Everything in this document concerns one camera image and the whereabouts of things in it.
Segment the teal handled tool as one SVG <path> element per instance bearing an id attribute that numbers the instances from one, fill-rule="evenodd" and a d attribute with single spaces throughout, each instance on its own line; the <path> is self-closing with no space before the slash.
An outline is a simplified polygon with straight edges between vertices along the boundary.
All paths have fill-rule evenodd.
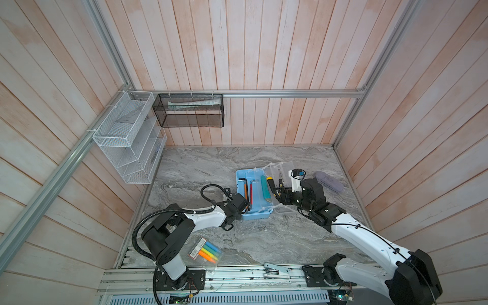
<path id="1" fill-rule="evenodd" d="M 260 177 L 260 182 L 261 182 L 261 188 L 262 188 L 262 191 L 263 191 L 263 198 L 271 203 L 271 194 L 269 192 L 269 186 L 268 186 L 268 180 L 267 180 L 267 177 L 265 175 L 262 175 Z"/>

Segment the black yellow utility knife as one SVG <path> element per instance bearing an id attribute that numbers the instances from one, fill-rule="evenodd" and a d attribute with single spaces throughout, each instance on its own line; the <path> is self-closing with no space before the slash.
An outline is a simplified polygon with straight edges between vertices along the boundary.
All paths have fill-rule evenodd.
<path id="1" fill-rule="evenodd" d="M 281 195 L 280 188 L 276 187 L 274 179 L 272 177 L 267 177 L 266 181 L 268 183 L 270 193 L 278 200 Z"/>

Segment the light blue tool box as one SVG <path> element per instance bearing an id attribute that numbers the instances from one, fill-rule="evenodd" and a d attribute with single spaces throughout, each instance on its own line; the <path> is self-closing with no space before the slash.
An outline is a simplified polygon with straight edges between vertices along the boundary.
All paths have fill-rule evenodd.
<path id="1" fill-rule="evenodd" d="M 273 204 L 269 203 L 263 198 L 263 191 L 261 188 L 260 177 L 265 175 L 263 169 L 243 169 L 236 171 L 236 187 L 237 192 L 241 186 L 238 183 L 238 179 L 246 178 L 248 182 L 253 181 L 253 208 L 251 211 L 245 212 L 242 215 L 244 221 L 251 221 L 256 219 L 267 219 L 273 212 Z"/>

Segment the black hex key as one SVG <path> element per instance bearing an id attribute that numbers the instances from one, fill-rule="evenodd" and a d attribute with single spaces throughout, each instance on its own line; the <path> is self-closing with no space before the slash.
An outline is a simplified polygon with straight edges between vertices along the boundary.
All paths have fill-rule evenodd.
<path id="1" fill-rule="evenodd" d="M 248 182 L 247 182 L 246 178 L 238 179 L 238 183 L 241 186 L 241 188 L 238 192 L 248 201 L 249 200 L 249 193 L 248 193 Z"/>

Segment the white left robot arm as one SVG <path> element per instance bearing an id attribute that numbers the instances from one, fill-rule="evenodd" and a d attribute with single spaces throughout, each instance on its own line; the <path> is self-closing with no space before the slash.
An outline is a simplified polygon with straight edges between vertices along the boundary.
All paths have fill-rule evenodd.
<path id="1" fill-rule="evenodd" d="M 212 202 L 206 209 L 189 210 L 171 204 L 138 223 L 133 230 L 133 247 L 171 281 L 181 282 L 188 277 L 188 267 L 180 251 L 191 234 L 211 227 L 229 231 L 249 207 L 249 200 L 239 193 L 227 197 L 225 202 Z"/>

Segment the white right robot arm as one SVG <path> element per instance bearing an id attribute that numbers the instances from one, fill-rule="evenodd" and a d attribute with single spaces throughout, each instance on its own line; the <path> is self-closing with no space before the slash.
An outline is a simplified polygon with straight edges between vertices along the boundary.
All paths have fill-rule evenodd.
<path id="1" fill-rule="evenodd" d="M 394 304 L 436 304 L 443 290 L 426 252 L 410 251 L 363 226 L 345 209 L 328 202 L 316 179 L 293 177 L 291 181 L 289 188 L 283 184 L 275 187 L 268 179 L 280 203 L 296 206 L 307 219 L 349 241 L 377 263 L 373 267 L 335 254 L 323 266 L 328 285 L 356 283 L 388 297 Z"/>

